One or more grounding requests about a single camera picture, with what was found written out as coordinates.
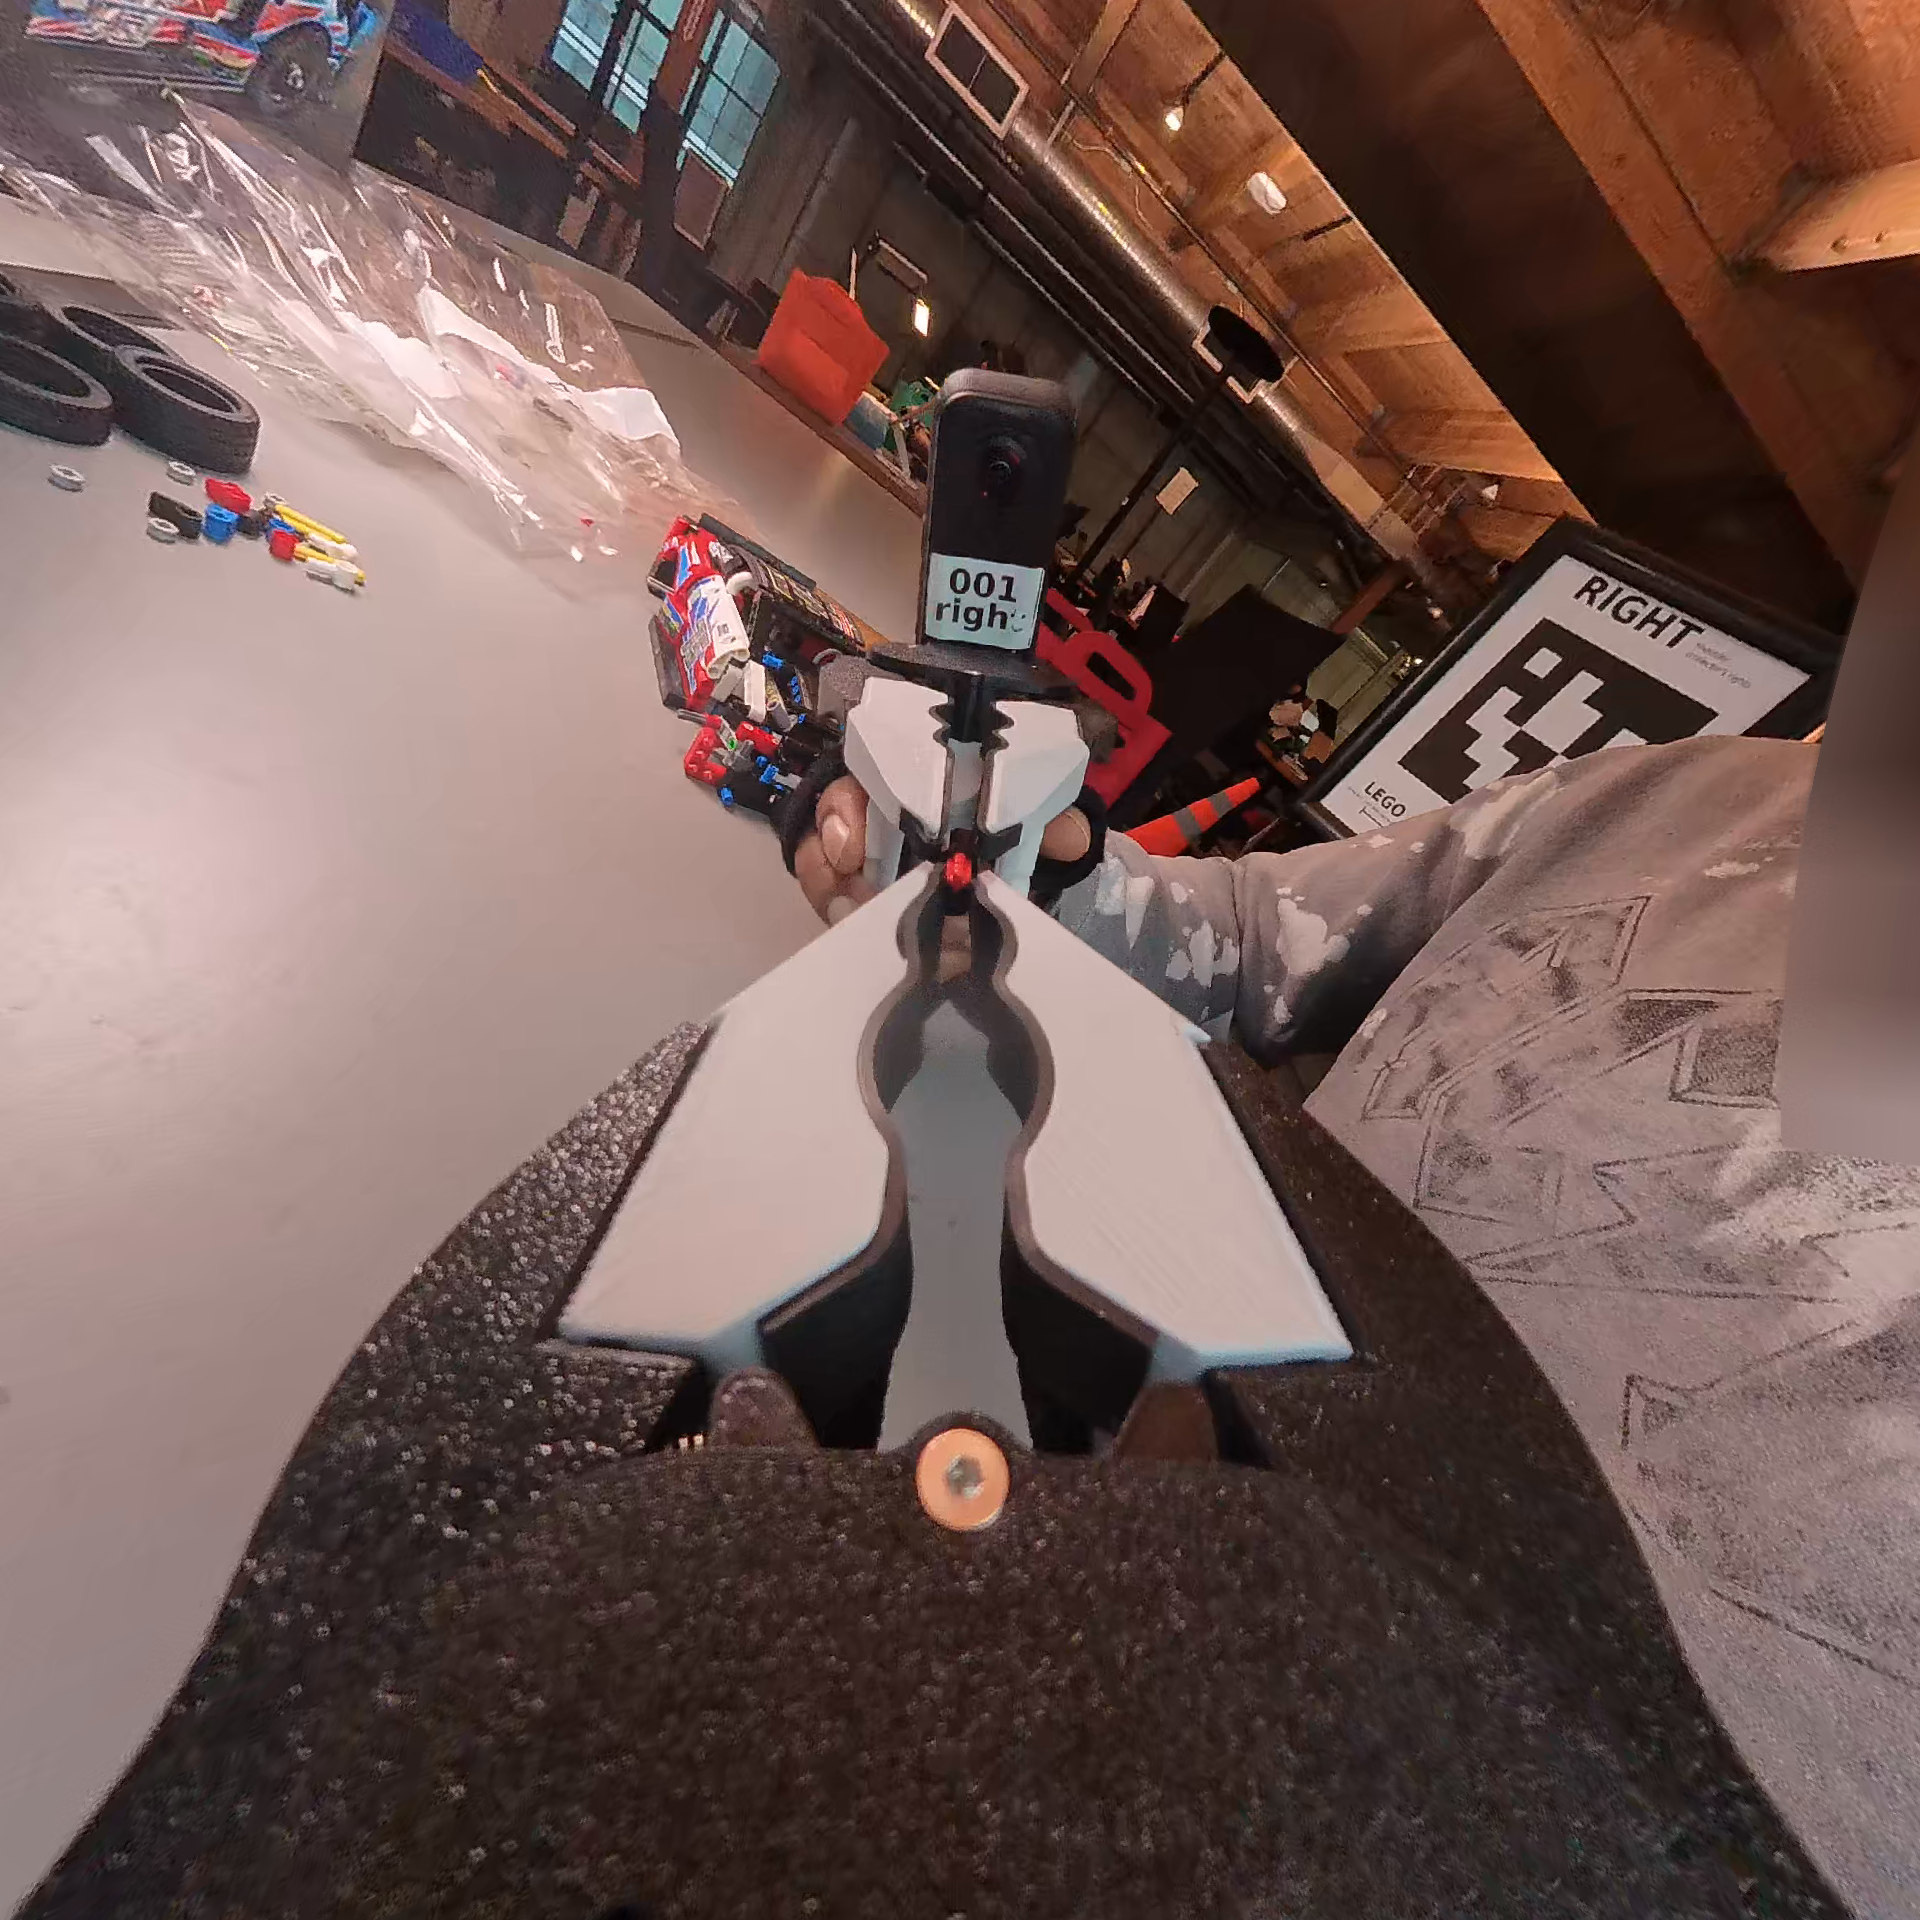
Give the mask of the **person's right hand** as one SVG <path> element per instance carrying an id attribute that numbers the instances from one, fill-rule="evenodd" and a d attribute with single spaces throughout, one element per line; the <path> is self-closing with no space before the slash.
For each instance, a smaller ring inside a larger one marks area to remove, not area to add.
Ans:
<path id="1" fill-rule="evenodd" d="M 853 776 L 819 785 L 811 824 L 786 862 L 821 925 L 835 927 L 875 896 L 866 880 L 868 793 Z M 1083 808 L 1067 808 L 1043 833 L 1036 867 L 1038 898 L 1056 898 L 1101 859 L 1107 825 Z"/>

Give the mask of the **person's patterned sweatshirt torso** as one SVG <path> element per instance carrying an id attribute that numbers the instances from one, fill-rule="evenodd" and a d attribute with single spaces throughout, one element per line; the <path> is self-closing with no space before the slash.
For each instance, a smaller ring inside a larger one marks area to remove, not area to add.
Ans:
<path id="1" fill-rule="evenodd" d="M 1858 1917 L 1916 1917 L 1916 1171 L 1790 1152 L 1816 747 L 1600 752 L 1276 895 L 1311 1099 L 1470 1269 L 1631 1519 L 1716 1714 Z"/>

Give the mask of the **red blue toy car model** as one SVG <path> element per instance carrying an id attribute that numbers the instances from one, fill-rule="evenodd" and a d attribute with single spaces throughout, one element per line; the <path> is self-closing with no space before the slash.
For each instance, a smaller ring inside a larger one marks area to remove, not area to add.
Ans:
<path id="1" fill-rule="evenodd" d="M 824 680 L 883 637 L 710 514 L 669 521 L 647 589 L 661 703 L 690 726 L 683 778 L 726 813 L 786 829 L 805 779 L 836 770 L 850 696 Z"/>

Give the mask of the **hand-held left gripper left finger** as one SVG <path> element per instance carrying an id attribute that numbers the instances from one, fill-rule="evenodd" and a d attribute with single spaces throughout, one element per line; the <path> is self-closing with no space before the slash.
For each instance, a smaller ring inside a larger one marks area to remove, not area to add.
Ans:
<path id="1" fill-rule="evenodd" d="M 906 1331 L 906 1171 L 879 1032 L 919 981 L 923 875 L 714 1017 L 560 1306 L 572 1344 L 764 1368 L 830 1450 L 879 1441 Z"/>

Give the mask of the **person's right forearm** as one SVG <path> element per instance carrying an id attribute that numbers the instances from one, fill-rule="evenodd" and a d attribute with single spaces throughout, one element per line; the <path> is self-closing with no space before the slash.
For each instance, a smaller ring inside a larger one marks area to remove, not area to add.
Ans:
<path id="1" fill-rule="evenodd" d="M 1380 1027 L 1472 1061 L 1619 995 L 1780 993 L 1816 761 L 1759 737 L 1606 751 L 1284 855 L 1111 833 L 1052 917 L 1262 1061 Z"/>

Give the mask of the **cluster of colourful toy bricks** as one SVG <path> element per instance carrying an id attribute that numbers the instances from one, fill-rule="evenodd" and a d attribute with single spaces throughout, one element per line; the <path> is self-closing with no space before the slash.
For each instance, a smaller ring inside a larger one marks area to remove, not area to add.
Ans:
<path id="1" fill-rule="evenodd" d="M 163 545 L 256 545 L 277 566 L 339 593 L 367 586 L 356 545 L 277 494 L 256 494 L 231 479 L 166 467 L 166 487 L 143 503 L 146 537 Z"/>

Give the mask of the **red plastic frame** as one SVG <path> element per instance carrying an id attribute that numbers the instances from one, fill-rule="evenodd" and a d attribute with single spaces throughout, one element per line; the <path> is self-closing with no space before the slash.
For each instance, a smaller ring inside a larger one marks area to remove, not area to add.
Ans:
<path id="1" fill-rule="evenodd" d="M 1152 714 L 1147 669 L 1114 634 L 1062 593 L 1047 589 L 1040 603 L 1038 656 L 1059 678 L 1092 727 L 1088 782 L 1108 810 L 1168 746 L 1168 727 Z"/>

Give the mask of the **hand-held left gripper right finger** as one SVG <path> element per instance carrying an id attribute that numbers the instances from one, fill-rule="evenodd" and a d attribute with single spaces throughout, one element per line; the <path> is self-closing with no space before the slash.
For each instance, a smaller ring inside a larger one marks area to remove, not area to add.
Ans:
<path id="1" fill-rule="evenodd" d="M 999 1311 L 1036 1451 L 1104 1450 L 1157 1385 L 1211 1411 L 1223 1376 L 1352 1359 L 1210 1035 L 991 873 L 975 1023 L 1016 1115 Z"/>

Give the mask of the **printed toy set box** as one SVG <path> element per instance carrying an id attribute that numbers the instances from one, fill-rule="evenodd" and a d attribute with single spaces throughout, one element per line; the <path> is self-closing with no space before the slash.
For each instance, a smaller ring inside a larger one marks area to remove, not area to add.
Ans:
<path id="1" fill-rule="evenodd" d="M 334 105 L 392 8 L 370 3 L 4 6 L 4 47 L 71 80 L 228 94 L 267 119 Z"/>

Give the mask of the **grey desk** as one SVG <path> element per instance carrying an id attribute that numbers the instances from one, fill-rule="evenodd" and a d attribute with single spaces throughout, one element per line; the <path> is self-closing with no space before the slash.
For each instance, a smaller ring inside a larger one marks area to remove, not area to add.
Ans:
<path id="1" fill-rule="evenodd" d="M 4 437 L 4 1917 L 191 1667 L 364 1333 L 508 1174 L 819 922 L 682 774 L 644 593 L 256 401 L 335 593 Z"/>

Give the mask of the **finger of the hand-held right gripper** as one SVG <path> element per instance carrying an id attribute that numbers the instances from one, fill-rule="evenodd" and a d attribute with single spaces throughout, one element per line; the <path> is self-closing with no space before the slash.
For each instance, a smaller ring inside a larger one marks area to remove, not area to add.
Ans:
<path id="1" fill-rule="evenodd" d="M 974 814 L 979 870 L 1029 896 L 1044 831 L 1078 800 L 1088 761 L 1069 706 L 996 704 Z"/>
<path id="2" fill-rule="evenodd" d="M 891 887 L 908 859 L 940 865 L 954 840 L 949 696 L 910 680 L 866 680 L 848 710 L 844 758 L 868 798 L 863 880 Z"/>

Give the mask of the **orange traffic cone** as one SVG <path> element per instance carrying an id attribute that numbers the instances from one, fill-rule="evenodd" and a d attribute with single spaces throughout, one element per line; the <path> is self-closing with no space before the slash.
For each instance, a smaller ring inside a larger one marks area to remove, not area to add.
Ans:
<path id="1" fill-rule="evenodd" d="M 1152 858 L 1186 858 L 1213 829 L 1228 824 L 1229 816 L 1259 793 L 1262 779 L 1246 778 L 1207 798 L 1191 800 L 1140 825 L 1125 829 L 1123 834 Z"/>

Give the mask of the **framed marker sign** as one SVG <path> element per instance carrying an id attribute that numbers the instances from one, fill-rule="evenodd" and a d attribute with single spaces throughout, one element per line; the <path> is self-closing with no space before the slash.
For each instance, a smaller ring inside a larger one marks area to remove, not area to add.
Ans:
<path id="1" fill-rule="evenodd" d="M 1824 721 L 1839 639 L 1558 520 L 1485 606 L 1346 737 L 1291 813 L 1374 833 L 1610 747 L 1798 739 Z"/>

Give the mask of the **crumpled clear plastic bags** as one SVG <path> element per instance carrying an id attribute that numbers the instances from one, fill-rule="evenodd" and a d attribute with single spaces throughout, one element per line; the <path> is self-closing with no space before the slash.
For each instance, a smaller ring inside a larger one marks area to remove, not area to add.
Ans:
<path id="1" fill-rule="evenodd" d="M 647 570 L 714 501 L 594 289 L 408 183 L 163 98 L 107 131 L 6 104 L 4 189 L 270 394 L 460 479 L 532 560 Z"/>

